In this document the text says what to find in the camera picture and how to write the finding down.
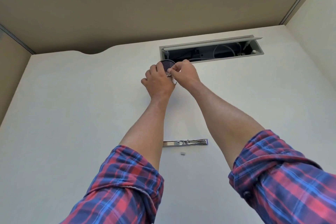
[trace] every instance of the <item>plaid shirt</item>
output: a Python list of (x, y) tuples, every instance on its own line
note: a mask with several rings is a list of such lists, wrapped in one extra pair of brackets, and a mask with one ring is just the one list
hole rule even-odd
[[(336, 176), (270, 130), (250, 139), (229, 181), (265, 223), (336, 223)], [(117, 146), (62, 224), (153, 223), (163, 182), (140, 154)]]

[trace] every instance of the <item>shirt button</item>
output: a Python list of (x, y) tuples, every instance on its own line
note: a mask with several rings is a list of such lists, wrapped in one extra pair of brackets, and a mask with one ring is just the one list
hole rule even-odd
[(244, 192), (243, 193), (243, 198), (246, 199), (246, 200), (251, 199), (252, 198), (251, 192), (249, 192), (249, 191)]

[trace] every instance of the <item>black mesh grille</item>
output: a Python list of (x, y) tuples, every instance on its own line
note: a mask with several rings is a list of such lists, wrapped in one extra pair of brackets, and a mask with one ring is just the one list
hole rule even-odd
[(167, 70), (171, 68), (175, 64), (175, 62), (169, 59), (165, 59), (165, 60), (162, 60), (161, 63), (163, 65), (163, 69), (165, 70), (167, 77), (170, 77), (171, 74), (168, 73)]

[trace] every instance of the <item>rolled-up sleeve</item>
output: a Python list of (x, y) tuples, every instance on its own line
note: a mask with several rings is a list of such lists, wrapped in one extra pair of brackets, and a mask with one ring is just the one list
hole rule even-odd
[(229, 182), (265, 223), (336, 223), (336, 176), (270, 130), (246, 144)]
[(163, 183), (162, 176), (139, 153), (117, 146), (84, 198), (61, 223), (153, 223)]

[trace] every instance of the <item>hand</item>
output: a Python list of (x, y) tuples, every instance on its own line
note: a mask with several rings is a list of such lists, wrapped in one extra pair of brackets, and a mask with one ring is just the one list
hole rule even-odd
[(195, 84), (200, 83), (196, 68), (188, 60), (177, 62), (172, 68), (168, 69), (175, 80), (187, 91), (190, 91)]
[(172, 78), (168, 78), (161, 62), (152, 65), (145, 73), (146, 78), (141, 83), (146, 87), (151, 99), (169, 99), (175, 85)]

